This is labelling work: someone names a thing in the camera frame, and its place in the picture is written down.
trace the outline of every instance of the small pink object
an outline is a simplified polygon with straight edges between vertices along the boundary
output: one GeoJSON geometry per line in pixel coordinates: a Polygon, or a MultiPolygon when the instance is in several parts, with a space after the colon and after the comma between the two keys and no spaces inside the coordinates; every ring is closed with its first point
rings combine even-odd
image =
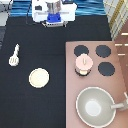
{"type": "Polygon", "coordinates": [[[92,59],[87,54],[81,54],[76,58],[76,71],[81,75],[86,75],[90,72],[93,65],[92,59]]]}

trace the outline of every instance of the small white plate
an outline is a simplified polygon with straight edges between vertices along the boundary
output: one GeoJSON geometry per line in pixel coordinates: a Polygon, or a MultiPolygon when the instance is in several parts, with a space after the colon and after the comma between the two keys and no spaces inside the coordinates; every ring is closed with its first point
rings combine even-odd
{"type": "Polygon", "coordinates": [[[44,87],[49,81],[49,74],[45,69],[38,68],[29,75],[29,82],[35,88],[44,87]]]}

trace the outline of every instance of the stove burner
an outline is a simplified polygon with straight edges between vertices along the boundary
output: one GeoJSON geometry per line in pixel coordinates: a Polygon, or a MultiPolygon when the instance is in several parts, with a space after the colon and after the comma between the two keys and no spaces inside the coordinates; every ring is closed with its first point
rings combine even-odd
{"type": "Polygon", "coordinates": [[[98,70],[103,76],[112,76],[115,72],[114,66],[109,62],[100,63],[98,70]]]}
{"type": "Polygon", "coordinates": [[[85,54],[88,54],[89,53],[89,50],[88,50],[88,48],[86,46],[84,46],[84,45],[78,45],[78,46],[75,47],[74,54],[76,56],[80,56],[83,53],[85,53],[85,54]]]}
{"type": "Polygon", "coordinates": [[[96,48],[96,54],[102,58],[105,58],[111,55],[111,49],[106,45],[99,45],[96,48]]]}

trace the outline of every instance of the white bowl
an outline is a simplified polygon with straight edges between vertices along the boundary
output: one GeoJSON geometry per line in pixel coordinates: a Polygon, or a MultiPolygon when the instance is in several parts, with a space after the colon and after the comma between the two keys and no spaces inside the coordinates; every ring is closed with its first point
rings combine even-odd
{"type": "Polygon", "coordinates": [[[81,120],[94,128],[108,126],[115,117],[116,109],[111,109],[114,100],[99,87],[88,87],[80,92],[76,100],[76,110],[81,120]]]}

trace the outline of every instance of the blue floor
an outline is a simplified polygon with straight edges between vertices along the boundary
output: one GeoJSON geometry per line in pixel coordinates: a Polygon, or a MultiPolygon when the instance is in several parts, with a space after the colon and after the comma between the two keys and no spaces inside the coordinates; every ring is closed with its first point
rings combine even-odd
{"type": "MultiPolygon", "coordinates": [[[[11,15],[26,16],[31,0],[14,0],[11,15]]],[[[76,16],[79,15],[106,15],[104,11],[103,0],[74,0],[78,5],[76,16]]]]}

